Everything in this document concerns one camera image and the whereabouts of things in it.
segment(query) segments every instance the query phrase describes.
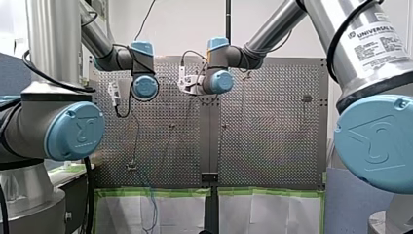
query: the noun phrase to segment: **pegboard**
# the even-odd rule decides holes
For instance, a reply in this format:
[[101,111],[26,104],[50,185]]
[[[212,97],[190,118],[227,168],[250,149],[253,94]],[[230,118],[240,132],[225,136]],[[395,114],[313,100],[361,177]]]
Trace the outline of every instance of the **pegboard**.
[[221,99],[220,186],[320,189],[328,76],[316,58],[267,58]]
[[[201,187],[203,173],[218,173],[220,186],[319,188],[328,103],[322,59],[267,58],[249,78],[233,69],[234,90],[210,105],[178,91],[179,63],[180,57],[155,59],[160,93],[150,102],[133,99],[127,119],[116,117],[107,86],[131,79],[130,72],[91,65],[106,118],[97,186]],[[200,68],[199,59],[186,59],[188,74]],[[120,111],[126,107],[123,100]]]
[[[158,96],[150,102],[131,99],[131,115],[116,117],[107,93],[109,82],[131,79],[130,71],[99,72],[96,103],[102,109],[106,132],[97,150],[101,161],[96,172],[98,187],[147,186],[200,187],[200,106],[195,98],[178,91],[179,57],[156,58],[160,82]],[[187,58],[188,72],[199,69]],[[125,114],[128,101],[122,100]]]

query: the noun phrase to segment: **gray panel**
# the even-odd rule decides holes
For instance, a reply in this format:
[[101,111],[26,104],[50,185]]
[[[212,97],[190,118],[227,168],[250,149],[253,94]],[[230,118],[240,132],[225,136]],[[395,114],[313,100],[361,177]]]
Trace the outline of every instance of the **gray panel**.
[[369,217],[386,210],[394,196],[341,169],[327,170],[326,191],[326,234],[367,233]]
[[30,71],[20,58],[0,53],[0,71],[0,96],[20,95],[20,92],[30,84]]
[[244,81],[233,71],[236,86],[221,100],[220,186],[318,189],[326,156],[323,59],[267,58]]
[[[180,57],[156,58],[161,84],[159,95],[150,102],[132,99],[137,119],[116,117],[108,95],[109,82],[131,79],[130,72],[96,72],[99,76],[97,104],[106,118],[106,134],[100,146],[102,165],[97,169],[97,186],[200,187],[200,105],[196,98],[179,92]],[[188,74],[198,70],[187,58]],[[120,111],[125,113],[123,100]],[[134,154],[137,136],[136,154]],[[135,157],[136,170],[127,170]]]

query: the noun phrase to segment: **black cable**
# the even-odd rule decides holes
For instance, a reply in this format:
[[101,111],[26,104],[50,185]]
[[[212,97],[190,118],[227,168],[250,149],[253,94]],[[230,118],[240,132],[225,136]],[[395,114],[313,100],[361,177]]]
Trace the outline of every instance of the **black cable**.
[[7,212],[7,203],[6,197],[4,196],[3,187],[0,184],[0,207],[1,207],[1,216],[3,218],[3,233],[9,234],[10,227],[9,227],[9,214]]
[[181,66],[184,66],[184,65],[185,65],[185,56],[186,56],[186,54],[188,54],[188,53],[193,53],[193,54],[199,56],[201,59],[207,61],[207,58],[206,58],[205,56],[201,55],[200,53],[198,53],[198,52],[196,52],[196,51],[193,51],[193,50],[188,50],[188,51],[184,52],[183,55],[182,55],[182,57],[181,57],[181,62],[180,62]]
[[131,84],[130,93],[129,93],[129,96],[128,96],[128,110],[127,110],[127,113],[125,115],[120,114],[118,106],[115,106],[116,117],[118,117],[118,118],[126,119],[131,114],[131,88],[132,88],[132,86],[133,86],[133,84]]
[[328,73],[330,74],[331,78],[335,81],[338,82],[337,76],[334,72],[334,54],[337,49],[338,43],[340,42],[341,37],[343,36],[344,32],[347,30],[349,27],[350,23],[353,21],[353,19],[358,16],[362,10],[364,10],[366,7],[368,7],[370,4],[374,3],[383,3],[384,0],[365,0],[362,2],[358,7],[356,7],[354,10],[350,12],[350,14],[347,16],[347,18],[344,20],[344,22],[340,25],[338,28],[337,32],[334,34],[333,39],[331,40],[330,46],[328,47],[327,51],[327,69]]
[[21,102],[20,98],[12,99],[9,101],[5,101],[0,104],[0,112],[5,111],[9,108],[12,108]]
[[291,37],[291,34],[292,34],[292,30],[288,32],[288,35],[286,36],[285,40],[284,40],[279,46],[277,46],[277,47],[274,48],[273,50],[269,51],[268,53],[274,52],[274,51],[278,50],[279,48],[283,47],[283,46],[285,45],[285,43],[286,43],[286,42],[289,40],[289,38]]
[[296,1],[297,1],[297,5],[301,8],[301,10],[303,10],[304,12],[307,12],[307,9],[304,3],[301,2],[301,0],[296,0]]
[[86,224],[86,234],[92,234],[94,225],[94,178],[92,172],[91,159],[85,158],[86,175],[88,177],[88,222]]
[[99,16],[99,14],[98,14],[97,12],[95,12],[95,11],[90,11],[90,12],[88,12],[88,13],[89,13],[89,14],[94,14],[94,16],[93,16],[91,19],[89,19],[89,21],[87,21],[87,22],[85,22],[85,23],[82,23],[81,27],[85,27],[85,26],[91,24],[91,23],[92,23],[93,21],[95,21],[95,20],[97,19],[97,17]]
[[152,11],[152,8],[153,8],[154,5],[155,5],[155,2],[156,2],[156,0],[153,0],[153,1],[152,1],[151,6],[149,7],[148,13],[146,13],[146,17],[145,17],[145,19],[143,20],[142,25],[140,26],[139,32],[138,32],[138,33],[136,34],[136,36],[134,37],[134,40],[135,40],[135,41],[137,40],[137,38],[139,37],[140,33],[142,32],[143,26],[145,25],[146,20],[148,20],[149,14],[151,14],[151,11]]
[[237,67],[239,67],[239,66],[241,65],[241,63],[243,62],[243,58],[244,58],[244,60],[245,60],[245,62],[246,62],[246,69],[245,69],[245,70],[242,70],[241,68],[238,68],[238,70],[239,70],[241,73],[247,73],[247,72],[250,70],[250,65],[249,65],[248,56],[245,54],[245,51],[244,51],[243,49],[241,49],[240,47],[237,47],[237,46],[234,46],[234,47],[235,47],[236,49],[238,49],[238,51],[239,51],[240,54],[241,54],[240,62],[238,63]]
[[13,116],[16,114],[16,112],[21,108],[21,102],[17,103],[13,109],[11,110],[12,112],[10,114],[7,115],[5,121],[3,122],[3,124],[0,127],[0,138],[4,137],[4,132],[7,128],[7,126],[9,126],[10,121],[12,120]]
[[95,89],[92,89],[92,88],[87,88],[87,89],[77,88],[77,87],[74,87],[74,86],[70,86],[70,85],[66,85],[66,84],[64,84],[64,83],[61,83],[61,82],[59,82],[58,80],[55,80],[54,78],[52,78],[52,77],[46,75],[45,73],[43,73],[42,71],[38,70],[38,69],[36,68],[36,66],[35,66],[31,61],[28,61],[28,60],[27,60],[27,56],[28,56],[28,55],[30,55],[30,51],[29,51],[29,50],[27,50],[27,51],[23,54],[22,60],[23,60],[24,65],[26,65],[27,68],[29,68],[31,71],[33,71],[33,72],[36,73],[37,75],[41,76],[41,77],[44,78],[45,80],[47,80],[47,81],[49,81],[49,82],[51,82],[51,83],[53,83],[53,84],[55,84],[55,85],[58,85],[58,86],[60,86],[60,87],[62,87],[62,88],[64,88],[64,89],[67,89],[67,90],[70,90],[70,91],[74,91],[74,92],[85,92],[85,93],[94,93],[94,92],[96,92],[96,90],[95,90]]

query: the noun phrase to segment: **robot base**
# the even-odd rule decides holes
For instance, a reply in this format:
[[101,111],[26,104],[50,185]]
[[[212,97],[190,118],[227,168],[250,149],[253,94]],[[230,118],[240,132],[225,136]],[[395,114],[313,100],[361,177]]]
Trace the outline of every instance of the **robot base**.
[[9,219],[13,234],[64,234],[65,229],[64,192],[57,190],[52,200]]

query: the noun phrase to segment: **metal bracket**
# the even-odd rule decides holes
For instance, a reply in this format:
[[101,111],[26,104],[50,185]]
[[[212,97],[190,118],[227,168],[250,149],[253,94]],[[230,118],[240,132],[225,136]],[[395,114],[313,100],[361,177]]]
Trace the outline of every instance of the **metal bracket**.
[[218,173],[202,173],[201,180],[203,182],[218,182]]

